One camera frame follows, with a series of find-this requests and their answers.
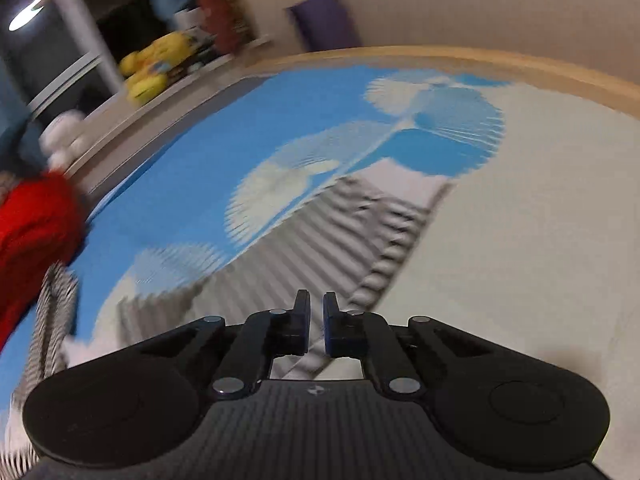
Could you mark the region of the brown plush toy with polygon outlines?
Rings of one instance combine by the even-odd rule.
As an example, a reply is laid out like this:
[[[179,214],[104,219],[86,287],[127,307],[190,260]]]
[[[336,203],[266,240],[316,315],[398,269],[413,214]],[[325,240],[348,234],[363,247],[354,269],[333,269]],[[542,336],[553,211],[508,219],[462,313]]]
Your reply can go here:
[[[203,12],[202,29],[214,38],[220,54],[237,54],[256,39],[242,0],[196,0]]]

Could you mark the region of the blue white patterned bed sheet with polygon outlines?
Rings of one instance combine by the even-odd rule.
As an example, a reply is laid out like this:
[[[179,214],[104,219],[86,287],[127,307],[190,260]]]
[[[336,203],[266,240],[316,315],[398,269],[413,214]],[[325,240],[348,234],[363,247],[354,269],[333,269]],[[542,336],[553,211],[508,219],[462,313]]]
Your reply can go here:
[[[90,193],[6,479],[634,479],[639,123],[432,68],[245,77]]]

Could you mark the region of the white plush toy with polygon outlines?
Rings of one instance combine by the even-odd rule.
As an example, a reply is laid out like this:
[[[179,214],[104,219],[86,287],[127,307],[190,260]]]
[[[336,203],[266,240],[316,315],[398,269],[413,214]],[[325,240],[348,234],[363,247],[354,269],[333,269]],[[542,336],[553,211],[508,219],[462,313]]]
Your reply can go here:
[[[56,116],[39,137],[39,146],[50,170],[66,171],[91,146],[86,133],[86,115],[66,110]]]

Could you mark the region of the yellow plush toys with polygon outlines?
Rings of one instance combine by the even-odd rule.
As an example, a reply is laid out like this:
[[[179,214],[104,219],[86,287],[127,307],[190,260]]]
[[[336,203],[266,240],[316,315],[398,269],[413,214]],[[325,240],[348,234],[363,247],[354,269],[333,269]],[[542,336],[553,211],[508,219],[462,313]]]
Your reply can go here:
[[[195,40],[185,32],[170,32],[141,51],[126,55],[119,63],[125,77],[127,99],[142,107],[169,86],[171,72],[195,52]]]

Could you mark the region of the purple box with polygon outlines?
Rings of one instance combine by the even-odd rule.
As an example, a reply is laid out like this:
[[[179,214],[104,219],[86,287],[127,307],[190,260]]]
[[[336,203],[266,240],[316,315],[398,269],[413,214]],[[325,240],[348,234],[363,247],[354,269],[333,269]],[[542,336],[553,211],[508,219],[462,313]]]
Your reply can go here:
[[[288,8],[305,50],[360,48],[362,41],[343,0],[304,0]]]

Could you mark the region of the black white striped hooded garment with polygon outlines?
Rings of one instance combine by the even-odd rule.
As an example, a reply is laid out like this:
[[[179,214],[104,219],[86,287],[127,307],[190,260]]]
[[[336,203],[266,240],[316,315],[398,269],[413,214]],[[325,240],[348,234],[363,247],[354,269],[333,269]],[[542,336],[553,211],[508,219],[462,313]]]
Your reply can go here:
[[[299,289],[318,300],[335,292],[349,306],[370,310],[430,221],[449,180],[409,172],[376,183],[359,171],[338,179],[261,237],[244,254],[215,269],[205,246],[140,252],[122,279],[140,292],[106,302],[94,338],[70,334],[78,304],[76,276],[62,264],[43,278],[26,364],[12,392],[1,445],[1,475],[24,476],[38,457],[22,424],[27,396],[43,379],[105,353],[131,346],[206,315],[230,324],[286,306]]]

